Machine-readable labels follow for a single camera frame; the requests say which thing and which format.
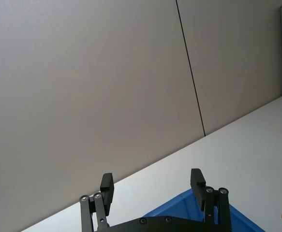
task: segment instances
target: white table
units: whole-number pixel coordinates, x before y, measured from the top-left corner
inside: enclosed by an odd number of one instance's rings
[[[117,182],[109,224],[141,217],[189,189],[191,168],[208,185],[229,189],[230,203],[265,231],[282,231],[282,97]],[[81,232],[79,203],[24,230],[40,231]]]

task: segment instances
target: blue plastic bin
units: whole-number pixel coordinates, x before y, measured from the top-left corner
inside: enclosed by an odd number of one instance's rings
[[[232,205],[230,205],[230,213],[233,232],[265,232]],[[196,221],[203,220],[203,213],[191,189],[145,215],[145,217],[154,216],[173,216]]]

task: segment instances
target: black vertical line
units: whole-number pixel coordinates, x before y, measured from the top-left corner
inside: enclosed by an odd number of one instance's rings
[[[189,54],[188,54],[188,49],[187,49],[187,44],[186,44],[186,39],[185,39],[185,34],[184,34],[184,29],[183,29],[183,24],[181,22],[181,17],[180,17],[180,13],[179,13],[178,0],[176,0],[176,6],[177,6],[177,9],[178,9],[179,22],[180,22],[181,32],[182,32],[183,38],[184,38],[184,43],[185,43],[185,48],[186,48],[186,53],[187,53],[190,73],[191,73],[191,77],[193,79],[193,87],[194,87],[194,91],[195,91],[195,96],[197,98],[197,103],[198,103],[198,108],[199,108],[199,113],[200,113],[200,118],[201,118],[201,123],[202,123],[202,128],[203,128],[203,133],[204,133],[204,136],[206,136],[205,130],[204,130],[203,118],[202,118],[201,109],[200,109],[200,104],[199,104],[199,99],[198,99],[198,95],[197,95],[197,89],[195,88],[195,83],[194,83],[194,78],[193,78],[193,70],[191,69],[191,63],[190,63],[190,58],[189,58]]]

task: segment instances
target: screw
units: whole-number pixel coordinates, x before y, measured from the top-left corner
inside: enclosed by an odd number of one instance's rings
[[[97,193],[96,195],[94,195],[94,198],[98,199],[101,197],[101,194],[100,193]]]
[[[146,224],[146,223],[147,223],[146,218],[142,217],[142,218],[140,219],[140,224],[144,225],[144,224]]]
[[[82,198],[81,198],[81,201],[86,201],[88,198],[87,198],[87,196],[83,196]]]
[[[226,189],[224,189],[224,188],[223,188],[223,189],[221,189],[221,190],[220,190],[220,192],[221,192],[221,193],[223,193],[223,194],[228,193],[228,191],[227,191]]]
[[[214,189],[212,189],[211,187],[207,188],[207,192],[213,192]]]

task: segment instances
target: gray wall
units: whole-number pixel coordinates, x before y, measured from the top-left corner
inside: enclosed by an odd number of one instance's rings
[[[207,133],[282,92],[280,3],[178,2]],[[0,232],[203,136],[174,0],[0,1]]]

